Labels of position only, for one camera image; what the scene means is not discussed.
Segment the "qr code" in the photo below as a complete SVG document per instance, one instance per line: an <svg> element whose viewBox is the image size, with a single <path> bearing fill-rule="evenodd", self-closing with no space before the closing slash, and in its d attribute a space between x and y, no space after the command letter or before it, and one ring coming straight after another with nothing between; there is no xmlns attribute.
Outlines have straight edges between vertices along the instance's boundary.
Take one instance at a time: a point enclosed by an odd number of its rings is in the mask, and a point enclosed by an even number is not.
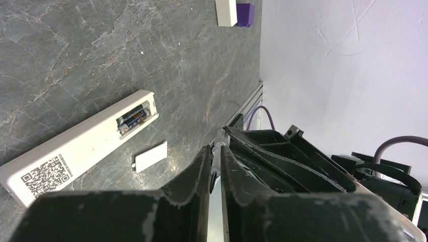
<svg viewBox="0 0 428 242"><path fill-rule="evenodd" d="M21 180L35 197L52 191L73 175L61 154L23 175Z"/></svg>

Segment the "marble surface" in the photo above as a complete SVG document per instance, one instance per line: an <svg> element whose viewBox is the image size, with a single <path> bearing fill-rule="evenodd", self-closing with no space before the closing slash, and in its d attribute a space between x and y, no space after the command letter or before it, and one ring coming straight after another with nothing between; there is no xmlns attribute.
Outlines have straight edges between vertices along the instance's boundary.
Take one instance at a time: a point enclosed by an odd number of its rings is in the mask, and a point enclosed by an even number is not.
<svg viewBox="0 0 428 242"><path fill-rule="evenodd" d="M145 89L159 118L65 190L156 189L182 171L258 84L251 28L218 27L213 0L0 2L0 165ZM133 156L168 141L136 174ZM0 189L0 240L25 208Z"/></svg>

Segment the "white wall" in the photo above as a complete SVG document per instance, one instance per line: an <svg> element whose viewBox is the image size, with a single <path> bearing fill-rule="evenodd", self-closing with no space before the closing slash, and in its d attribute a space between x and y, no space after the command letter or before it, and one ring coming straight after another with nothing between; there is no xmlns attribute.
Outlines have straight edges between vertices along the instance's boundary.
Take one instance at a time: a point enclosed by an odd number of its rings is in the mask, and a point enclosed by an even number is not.
<svg viewBox="0 0 428 242"><path fill-rule="evenodd" d="M427 11L425 0L263 1L260 77L277 130L294 124L327 154L428 138ZM412 144L383 155L425 186L427 157Z"/></svg>

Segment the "aa battery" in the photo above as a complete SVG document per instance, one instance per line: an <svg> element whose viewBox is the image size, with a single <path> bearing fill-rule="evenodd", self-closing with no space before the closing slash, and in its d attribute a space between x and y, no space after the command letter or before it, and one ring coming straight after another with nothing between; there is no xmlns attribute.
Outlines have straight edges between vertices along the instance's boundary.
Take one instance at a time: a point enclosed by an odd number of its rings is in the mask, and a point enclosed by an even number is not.
<svg viewBox="0 0 428 242"><path fill-rule="evenodd" d="M116 120L118 122L118 125L123 124L126 120L131 118L132 116L136 115L137 113L143 111L144 109L148 108L148 102L145 102L143 104L140 104L133 108L131 111L127 112L126 114L122 115L120 118Z"/></svg>
<svg viewBox="0 0 428 242"><path fill-rule="evenodd" d="M146 117L150 115L150 111L148 109L144 109L141 112L138 112L134 116L125 120L125 122L118 126L121 135L128 132L131 128L136 126L139 122L143 121Z"/></svg>

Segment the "purple block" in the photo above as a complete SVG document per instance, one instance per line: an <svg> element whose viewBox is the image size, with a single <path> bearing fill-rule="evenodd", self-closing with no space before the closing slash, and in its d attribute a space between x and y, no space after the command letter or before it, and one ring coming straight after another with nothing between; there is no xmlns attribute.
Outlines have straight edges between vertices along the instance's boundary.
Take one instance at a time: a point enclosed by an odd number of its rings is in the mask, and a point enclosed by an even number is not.
<svg viewBox="0 0 428 242"><path fill-rule="evenodd" d="M236 15L238 17L238 27L251 27L254 24L255 5L236 4Z"/></svg>

